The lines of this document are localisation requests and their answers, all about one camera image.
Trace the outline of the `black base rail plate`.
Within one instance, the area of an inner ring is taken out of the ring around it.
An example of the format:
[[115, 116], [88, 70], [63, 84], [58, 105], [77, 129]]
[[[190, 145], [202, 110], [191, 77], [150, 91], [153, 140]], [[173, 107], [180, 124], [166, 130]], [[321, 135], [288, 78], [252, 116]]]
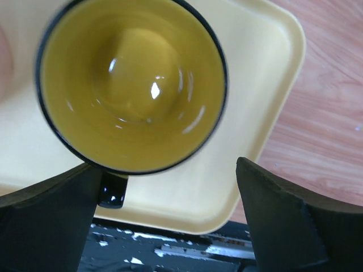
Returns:
[[204, 235], [94, 219], [78, 271], [257, 271], [247, 225]]

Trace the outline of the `yellow plastic tray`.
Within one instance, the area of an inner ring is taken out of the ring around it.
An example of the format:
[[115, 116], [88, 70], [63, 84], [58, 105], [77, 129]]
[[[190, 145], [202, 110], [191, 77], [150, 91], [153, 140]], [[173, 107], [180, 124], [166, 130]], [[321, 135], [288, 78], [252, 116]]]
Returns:
[[[1, 27], [14, 71], [1, 92], [1, 194], [80, 164], [52, 133], [37, 103], [36, 50], [64, 1], [2, 1]], [[191, 1], [215, 31], [229, 71], [223, 118], [207, 144], [185, 163], [129, 178], [121, 209], [96, 217], [190, 234], [224, 225], [240, 199], [236, 161], [257, 161], [305, 56], [298, 20], [270, 1]]]

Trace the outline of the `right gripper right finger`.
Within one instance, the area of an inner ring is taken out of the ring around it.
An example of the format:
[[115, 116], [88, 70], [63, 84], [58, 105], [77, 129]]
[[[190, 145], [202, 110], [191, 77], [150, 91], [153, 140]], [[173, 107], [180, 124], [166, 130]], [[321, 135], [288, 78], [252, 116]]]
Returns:
[[361, 271], [362, 207], [303, 188], [247, 158], [236, 176], [259, 271]]

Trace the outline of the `yellow glass mug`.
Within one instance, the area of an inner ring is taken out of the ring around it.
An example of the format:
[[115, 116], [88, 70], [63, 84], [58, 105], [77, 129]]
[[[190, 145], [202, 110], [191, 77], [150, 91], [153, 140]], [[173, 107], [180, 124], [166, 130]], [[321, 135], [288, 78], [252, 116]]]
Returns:
[[206, 144], [229, 77], [215, 32], [186, 1], [69, 1], [43, 33], [35, 82], [56, 137], [102, 171], [99, 206], [119, 209], [130, 176]]

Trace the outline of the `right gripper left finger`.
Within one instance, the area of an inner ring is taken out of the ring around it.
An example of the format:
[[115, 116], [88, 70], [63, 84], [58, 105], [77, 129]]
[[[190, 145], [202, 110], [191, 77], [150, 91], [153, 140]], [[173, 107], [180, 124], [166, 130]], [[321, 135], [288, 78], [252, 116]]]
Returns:
[[76, 271], [101, 176], [81, 164], [1, 196], [1, 271]]

